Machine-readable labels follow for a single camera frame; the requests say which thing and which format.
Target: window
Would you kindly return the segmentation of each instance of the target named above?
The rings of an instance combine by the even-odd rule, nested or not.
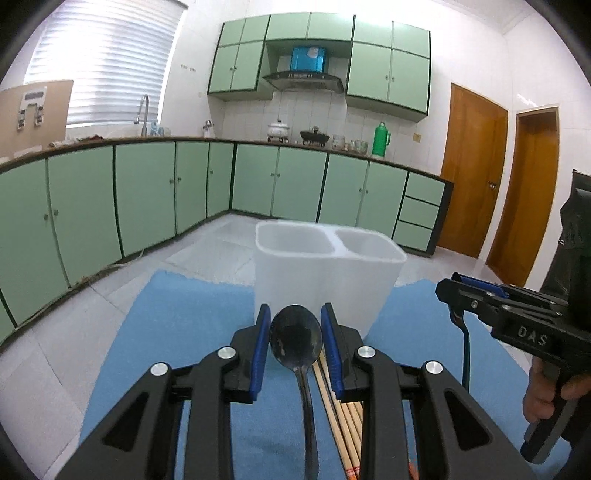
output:
[[[73,79],[68,125],[129,122],[142,95],[156,120],[184,7],[173,0],[66,0],[50,17],[25,83]]]

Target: countertop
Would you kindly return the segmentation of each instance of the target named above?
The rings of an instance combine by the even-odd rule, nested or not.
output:
[[[253,140],[239,140],[233,138],[203,138],[203,137],[120,137],[120,138],[105,138],[101,140],[88,140],[84,142],[78,142],[71,145],[64,145],[62,147],[55,147],[55,148],[46,148],[41,151],[29,153],[23,155],[22,157],[13,158],[8,160],[2,164],[0,164],[0,173],[3,173],[8,170],[12,170],[21,165],[25,165],[27,163],[33,162],[35,160],[39,160],[41,158],[52,157],[54,155],[60,155],[64,153],[69,153],[78,150],[85,150],[87,148],[96,148],[96,147],[104,147],[109,145],[124,145],[124,144],[132,144],[132,143],[142,143],[142,142],[226,142],[226,143],[241,143],[241,144],[250,144],[250,145],[275,145],[278,147],[290,147],[290,148],[300,148],[302,150],[315,150],[321,151],[325,153],[333,153],[337,155],[345,155],[347,157],[354,157],[360,158],[361,160],[367,160],[374,163],[381,163],[384,165],[389,165],[393,167],[403,168],[404,170],[413,171],[420,175],[424,175],[426,177],[431,177],[432,179],[445,181],[446,183],[451,183],[448,180],[441,178],[438,175],[434,175],[432,173],[419,170],[417,168],[412,168],[406,165],[397,164],[394,162],[390,162],[388,160],[377,160],[375,158],[369,158],[368,156],[359,155],[351,152],[344,152],[338,150],[331,150],[330,148],[326,147],[315,147],[312,145],[302,145],[302,144],[293,144],[293,143],[279,143],[279,142],[268,142],[268,141],[253,141]]]

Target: spoon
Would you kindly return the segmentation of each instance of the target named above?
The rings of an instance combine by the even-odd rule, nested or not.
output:
[[[314,314],[301,305],[289,305],[271,323],[269,343],[281,365],[296,374],[304,411],[306,437],[305,480],[318,478],[318,448],[312,397],[308,385],[308,369],[318,360],[322,350],[322,330]]]

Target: chopsticks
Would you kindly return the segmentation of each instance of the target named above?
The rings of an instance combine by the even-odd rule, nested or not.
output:
[[[360,402],[341,403],[330,388],[330,377],[324,350],[313,365],[322,403],[335,438],[340,460],[347,480],[358,480],[363,438],[363,407]],[[410,459],[408,471],[412,480],[418,480],[418,472]]]

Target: blue towel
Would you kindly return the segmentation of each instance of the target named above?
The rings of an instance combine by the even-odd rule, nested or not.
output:
[[[439,360],[460,379],[462,334],[452,325],[447,306],[437,300],[434,289],[427,280],[394,288],[365,342],[407,365]],[[212,284],[164,271],[154,274],[137,297],[100,370],[80,441],[152,364],[165,361],[177,368],[199,362],[228,345],[235,330],[252,325],[253,312],[254,293],[249,287]],[[466,324],[472,335],[470,392],[519,447],[527,426],[521,414],[527,376],[477,319],[467,315]],[[312,376],[310,386],[319,479],[344,479]],[[182,465],[184,431],[177,466]],[[304,431],[296,378],[270,353],[258,400],[253,405],[232,404],[232,441],[236,480],[303,477]],[[561,441],[550,459],[534,468],[539,478],[551,478],[568,452],[568,445]],[[177,468],[175,475],[179,480],[180,470]]]

